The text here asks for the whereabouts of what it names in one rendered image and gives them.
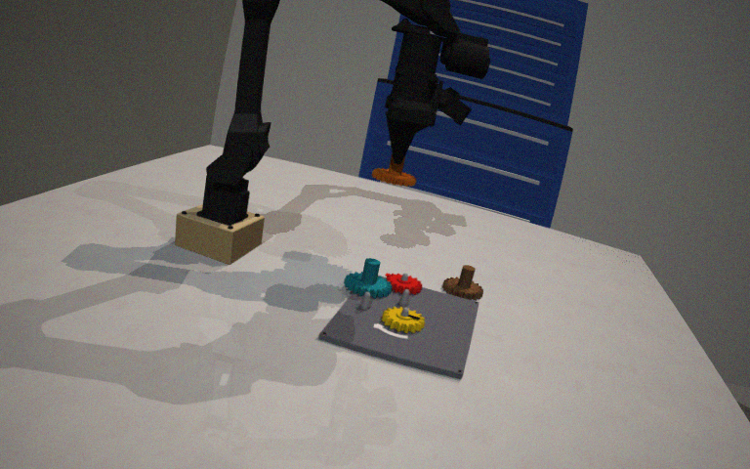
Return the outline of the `white curved arrow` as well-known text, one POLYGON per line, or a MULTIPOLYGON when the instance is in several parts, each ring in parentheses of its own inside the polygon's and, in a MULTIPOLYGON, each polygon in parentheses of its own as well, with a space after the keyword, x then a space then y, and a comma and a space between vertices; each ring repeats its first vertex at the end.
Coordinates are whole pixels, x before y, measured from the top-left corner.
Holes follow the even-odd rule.
POLYGON ((385 332, 385 333, 387 333, 387 334, 389 334, 389 335, 391 335, 393 337, 396 337, 396 338, 405 338, 405 339, 408 339, 408 336, 402 336, 402 335, 398 335, 398 334, 392 333, 389 330, 387 330, 386 328, 384 328, 384 326, 381 325, 381 324, 379 324, 379 323, 378 324, 374 324, 373 328, 379 328, 383 332, 385 332))

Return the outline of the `orange gear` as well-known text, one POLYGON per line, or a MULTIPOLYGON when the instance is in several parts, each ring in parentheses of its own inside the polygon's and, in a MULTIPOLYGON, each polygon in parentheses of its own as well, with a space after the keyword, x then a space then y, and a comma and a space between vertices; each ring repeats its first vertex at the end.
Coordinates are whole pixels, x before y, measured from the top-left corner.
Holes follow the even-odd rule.
POLYGON ((416 179, 410 174, 403 173, 404 159, 401 164, 394 162, 394 156, 392 155, 390 168, 389 169, 374 169, 372 171, 372 178, 381 180, 383 182, 392 183, 394 185, 405 185, 409 187, 415 186, 416 179))

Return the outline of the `teal gear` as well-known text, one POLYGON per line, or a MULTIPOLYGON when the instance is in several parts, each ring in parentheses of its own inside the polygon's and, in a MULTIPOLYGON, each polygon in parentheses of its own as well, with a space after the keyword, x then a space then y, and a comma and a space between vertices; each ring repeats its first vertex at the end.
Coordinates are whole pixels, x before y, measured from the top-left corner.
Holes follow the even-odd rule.
POLYGON ((366 291, 370 292, 373 298, 388 296, 393 287, 386 278, 378 277, 379 268, 380 261, 372 258, 365 259, 363 272, 347 275, 344 285, 348 290, 353 290, 353 293, 359 293, 359 296, 364 295, 366 291))

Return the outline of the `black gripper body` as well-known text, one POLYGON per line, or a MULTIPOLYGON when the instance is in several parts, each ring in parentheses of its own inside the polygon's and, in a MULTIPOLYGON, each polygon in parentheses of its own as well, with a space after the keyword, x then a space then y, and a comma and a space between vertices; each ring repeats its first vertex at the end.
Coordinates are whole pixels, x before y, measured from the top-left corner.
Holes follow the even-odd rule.
POLYGON ((393 90, 386 98, 387 117, 434 127, 437 113, 430 106, 436 69, 398 61, 393 90))

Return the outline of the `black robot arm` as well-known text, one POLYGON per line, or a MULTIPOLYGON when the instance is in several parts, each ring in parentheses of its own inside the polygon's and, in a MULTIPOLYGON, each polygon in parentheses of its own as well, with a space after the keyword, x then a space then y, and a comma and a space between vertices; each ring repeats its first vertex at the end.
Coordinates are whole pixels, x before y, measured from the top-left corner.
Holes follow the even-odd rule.
MULTIPOLYGON (((196 216, 227 226, 246 218, 252 171, 269 149, 270 122, 263 122, 265 65, 271 21, 280 0, 242 0, 245 18, 240 53, 235 112, 231 119, 224 153, 206 168, 203 208, 196 216)), ((449 0, 381 0, 407 17, 392 27, 403 33, 399 60, 437 67, 483 79, 490 65, 488 39, 460 33, 450 12, 449 0), (411 24, 408 19, 420 25, 411 24), (423 25, 423 26, 421 26, 423 25), (425 27, 427 26, 427 27, 425 27), (433 34, 430 34, 430 30, 433 34), (442 38, 447 37, 447 38, 442 38)), ((433 81, 430 106, 441 110, 461 125, 472 110, 460 101, 459 93, 442 89, 433 81)))

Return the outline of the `red gear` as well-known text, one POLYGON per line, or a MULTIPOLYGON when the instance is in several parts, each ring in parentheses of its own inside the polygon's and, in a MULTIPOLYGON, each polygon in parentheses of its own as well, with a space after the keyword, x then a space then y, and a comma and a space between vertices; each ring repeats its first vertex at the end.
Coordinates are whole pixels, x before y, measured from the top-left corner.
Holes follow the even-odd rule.
POLYGON ((400 274, 391 274, 390 276, 386 277, 387 281, 391 283, 391 286, 393 287, 392 289, 394 289, 395 292, 401 292, 402 294, 405 289, 409 289, 410 293, 412 294, 416 295, 416 292, 420 293, 422 283, 420 282, 420 280, 418 280, 418 278, 408 277, 408 281, 403 281, 401 280, 401 278, 402 275, 400 274))

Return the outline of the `brown gear with handle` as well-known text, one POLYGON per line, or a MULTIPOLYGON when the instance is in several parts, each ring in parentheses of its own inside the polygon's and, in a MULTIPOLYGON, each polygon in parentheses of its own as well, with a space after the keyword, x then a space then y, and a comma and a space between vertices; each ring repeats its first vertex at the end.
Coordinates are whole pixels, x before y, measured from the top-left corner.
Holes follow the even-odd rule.
POLYGON ((443 283, 443 291, 451 293, 454 296, 464 299, 478 300, 482 297, 483 289, 478 283, 474 283, 473 278, 476 269, 469 265, 464 265, 460 278, 447 278, 443 283))

